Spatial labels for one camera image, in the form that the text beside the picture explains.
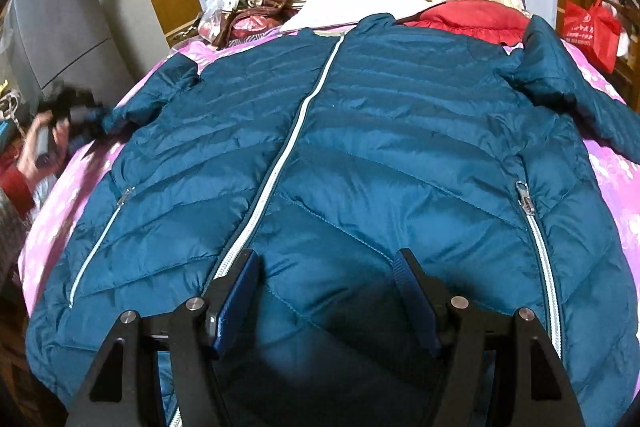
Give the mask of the person's left hand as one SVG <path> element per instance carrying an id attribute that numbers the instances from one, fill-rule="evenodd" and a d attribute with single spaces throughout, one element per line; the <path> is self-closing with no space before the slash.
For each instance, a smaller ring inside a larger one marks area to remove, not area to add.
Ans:
<path id="1" fill-rule="evenodd" d="M 16 168 L 20 170 L 30 187 L 36 186 L 47 176 L 58 174 L 63 167 L 68 149 L 70 123 L 66 119 L 58 120 L 55 124 L 52 124 L 52 121 L 54 121 L 54 117 L 51 112 L 36 115 L 27 131 L 21 155 L 17 159 Z M 49 165 L 38 167 L 36 145 L 38 132 L 41 129 L 51 132 L 54 143 L 54 159 Z"/>

